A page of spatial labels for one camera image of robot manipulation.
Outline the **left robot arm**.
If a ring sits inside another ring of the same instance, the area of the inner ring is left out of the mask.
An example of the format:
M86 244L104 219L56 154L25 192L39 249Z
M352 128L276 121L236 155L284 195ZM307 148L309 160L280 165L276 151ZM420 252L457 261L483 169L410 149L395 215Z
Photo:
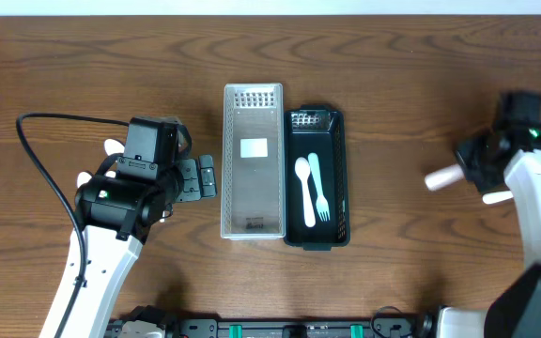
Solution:
M123 150L75 194L78 228L41 336L102 337L151 226L175 203L216 196L212 157L192 159L191 147L176 117L130 121Z

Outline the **clear perforated plastic basket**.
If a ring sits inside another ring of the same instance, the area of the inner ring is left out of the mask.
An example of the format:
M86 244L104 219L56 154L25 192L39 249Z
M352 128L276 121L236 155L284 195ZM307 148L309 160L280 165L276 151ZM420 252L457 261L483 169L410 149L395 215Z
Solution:
M243 159L240 139L266 138L266 158ZM283 86L227 84L224 88L221 237L283 238L285 225Z

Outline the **mint plastic fork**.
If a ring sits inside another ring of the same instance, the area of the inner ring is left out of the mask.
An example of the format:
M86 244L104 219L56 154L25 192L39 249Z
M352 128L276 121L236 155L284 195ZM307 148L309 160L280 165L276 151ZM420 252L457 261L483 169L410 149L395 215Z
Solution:
M331 219L331 213L329 209L328 201L324 195L322 177L320 173L320 164L317 153L310 153L308 155L308 162L310 165L312 177L317 192L316 209L319 219L322 222L328 222Z

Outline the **black perforated plastic basket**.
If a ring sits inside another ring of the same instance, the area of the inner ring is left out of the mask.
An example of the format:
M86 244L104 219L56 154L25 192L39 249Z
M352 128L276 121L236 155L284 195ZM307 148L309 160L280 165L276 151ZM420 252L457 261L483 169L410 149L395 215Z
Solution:
M348 169L342 113L328 105L285 112L286 234L305 251L350 241Z

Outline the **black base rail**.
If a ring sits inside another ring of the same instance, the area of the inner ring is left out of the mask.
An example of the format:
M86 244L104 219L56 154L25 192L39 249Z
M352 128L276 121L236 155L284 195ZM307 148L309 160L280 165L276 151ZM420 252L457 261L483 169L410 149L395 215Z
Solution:
M217 320L179 318L152 306L139 306L107 325L105 338L431 338L433 315L378 312L362 320Z

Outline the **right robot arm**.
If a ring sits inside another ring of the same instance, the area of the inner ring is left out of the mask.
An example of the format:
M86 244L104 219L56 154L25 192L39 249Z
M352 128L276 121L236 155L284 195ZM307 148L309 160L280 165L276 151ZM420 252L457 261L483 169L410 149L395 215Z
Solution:
M541 94L503 92L492 125L460 142L456 163L425 177L431 191L461 179L485 204L513 200L524 272L485 311L446 306L418 329L431 337L541 337Z

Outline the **white plastic spoon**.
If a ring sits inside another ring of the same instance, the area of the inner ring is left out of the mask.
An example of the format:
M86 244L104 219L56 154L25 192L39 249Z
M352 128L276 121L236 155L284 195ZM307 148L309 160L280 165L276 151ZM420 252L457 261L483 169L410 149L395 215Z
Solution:
M296 159L295 173L301 182L304 223L307 227L312 228L316 225L316 216L308 186L308 179L311 175L311 169L307 159L304 157L299 157Z
M107 155L123 154L125 146L116 139L106 139L103 143Z

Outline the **white plastic utensil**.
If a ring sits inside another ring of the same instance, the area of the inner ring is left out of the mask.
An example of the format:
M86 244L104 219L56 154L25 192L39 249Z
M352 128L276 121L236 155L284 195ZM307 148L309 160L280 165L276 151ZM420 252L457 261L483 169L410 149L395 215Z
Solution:
M115 171L107 171L105 174L104 174L106 177L111 177L111 178L114 178L116 176L116 172ZM84 184L86 184L94 175L91 174L90 172L87 172L87 171L83 171L81 172L78 176L77 176L77 179L76 179L76 186L78 188L80 188L81 186L83 186Z

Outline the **white plastic fork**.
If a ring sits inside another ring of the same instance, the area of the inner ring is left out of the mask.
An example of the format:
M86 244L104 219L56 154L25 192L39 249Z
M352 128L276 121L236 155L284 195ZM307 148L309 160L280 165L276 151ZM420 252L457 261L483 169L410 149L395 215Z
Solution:
M458 164L441 168L425 176L426 187L434 192L450 186L464 178L464 172Z
M512 198L513 194L510 191L489 192L482 196L482 201L486 205L493 205Z

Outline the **white label sticker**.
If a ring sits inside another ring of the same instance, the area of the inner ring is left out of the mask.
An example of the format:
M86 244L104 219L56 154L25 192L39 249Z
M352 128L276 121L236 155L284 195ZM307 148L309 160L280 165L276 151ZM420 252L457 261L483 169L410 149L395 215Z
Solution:
M266 138L240 139L240 156L243 159L266 158L269 155Z

